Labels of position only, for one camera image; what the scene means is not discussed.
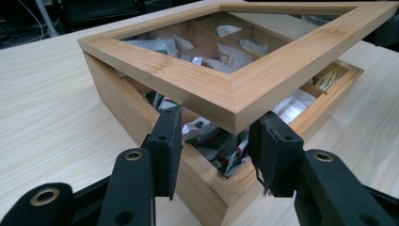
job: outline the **wooden box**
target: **wooden box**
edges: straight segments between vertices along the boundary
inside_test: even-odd
[[[130,26],[83,38],[79,43],[100,97],[137,144],[151,132],[159,116],[142,95],[148,89],[161,92],[233,134],[302,89],[316,101],[290,126],[307,140],[362,73],[336,58],[388,20],[396,8],[395,3],[204,1],[151,18],[139,17]],[[280,29],[279,24],[287,24],[290,18],[291,27],[297,29],[303,21],[266,12],[342,16],[299,37],[298,32]],[[226,23],[242,30],[223,38],[215,35],[216,28]],[[182,51],[190,57],[218,58],[218,44],[240,49],[242,38],[267,44],[269,54],[253,56],[252,63],[234,73],[222,73],[122,41],[154,33],[162,39],[173,34],[190,40],[194,49]],[[307,83],[329,71],[341,77],[327,91]],[[184,144],[177,193],[203,225],[231,224],[262,192],[255,181],[250,162],[226,178],[192,145]]]

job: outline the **cable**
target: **cable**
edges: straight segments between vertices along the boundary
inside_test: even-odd
[[[54,26],[56,26],[56,25],[58,24],[58,22],[59,22],[59,17],[56,19],[56,22],[54,23]],[[15,47],[15,46],[27,44],[27,43],[29,43],[29,42],[31,42],[31,41],[34,41],[34,40],[38,40],[38,39],[41,40],[43,37],[47,36],[48,34],[49,34],[49,33],[46,32],[45,34],[41,35],[40,37],[34,38],[34,39],[32,39],[32,40],[27,40],[27,41],[24,41],[24,42],[20,42],[20,43],[17,43],[17,44],[13,44],[13,43],[11,43],[11,42],[2,42],[2,44],[11,45],[11,47]]]
[[[41,32],[41,36],[40,37],[38,37],[38,38],[35,38],[35,39],[33,39],[33,40],[37,40],[37,39],[39,39],[39,40],[41,40],[41,39],[43,39],[43,37],[44,37],[44,32],[43,32],[43,27],[41,26],[41,23],[40,23],[40,21],[38,20],[38,18],[35,16],[35,14],[33,14],[33,12],[21,1],[21,0],[18,0],[18,2],[20,2],[21,3],[21,5],[23,5],[23,7],[24,8],[26,8],[26,10],[30,13],[30,15],[32,15],[32,17],[36,20],[36,22],[38,23],[38,25],[39,25],[39,27],[40,27],[40,32]]]

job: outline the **wooden frame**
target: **wooden frame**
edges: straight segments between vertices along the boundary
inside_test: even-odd
[[[137,81],[236,134],[325,67],[344,68],[343,78],[328,90],[328,95],[320,96],[290,125],[305,140],[310,138],[362,73],[335,59],[388,20],[397,3],[205,1],[196,6],[176,8],[151,18],[139,17],[130,26],[79,40],[100,97],[136,143],[151,132],[158,118],[157,111],[137,91]],[[119,41],[218,11],[344,15],[233,74]],[[120,79],[116,69],[132,79]],[[184,144],[177,193],[201,224],[230,225],[262,191],[254,181],[250,163],[227,179],[193,146]]]
[[[297,89],[297,84],[305,83],[312,74],[387,21],[396,8],[395,2],[209,3],[202,8],[84,38],[79,43],[86,53],[238,134]],[[216,11],[345,14],[233,74],[197,67],[120,41]]]

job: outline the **glass panel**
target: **glass panel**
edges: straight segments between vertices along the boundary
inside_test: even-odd
[[[217,12],[125,41],[224,73],[233,73],[334,16]]]

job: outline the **wooden table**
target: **wooden table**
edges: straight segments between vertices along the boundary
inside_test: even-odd
[[[136,147],[100,100],[76,39],[150,18],[0,51],[0,218],[35,186],[77,191],[103,179]],[[365,73],[306,148],[336,153],[362,183],[399,197],[399,54],[360,42],[340,59]],[[157,223],[199,225],[177,196],[157,199]],[[297,225],[293,199],[260,194],[234,224]]]

